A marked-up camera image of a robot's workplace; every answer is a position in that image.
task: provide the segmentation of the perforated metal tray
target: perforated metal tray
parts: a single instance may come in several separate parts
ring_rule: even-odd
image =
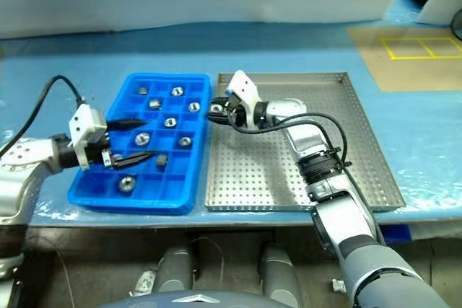
[[[220,74],[224,95],[232,74]],[[309,111],[328,113],[348,138],[350,171],[375,211],[405,206],[348,74],[249,74],[263,100],[295,97]],[[334,146],[341,146],[335,126],[322,123]],[[281,133],[245,135],[213,125],[206,206],[211,211],[300,211],[313,204]]]

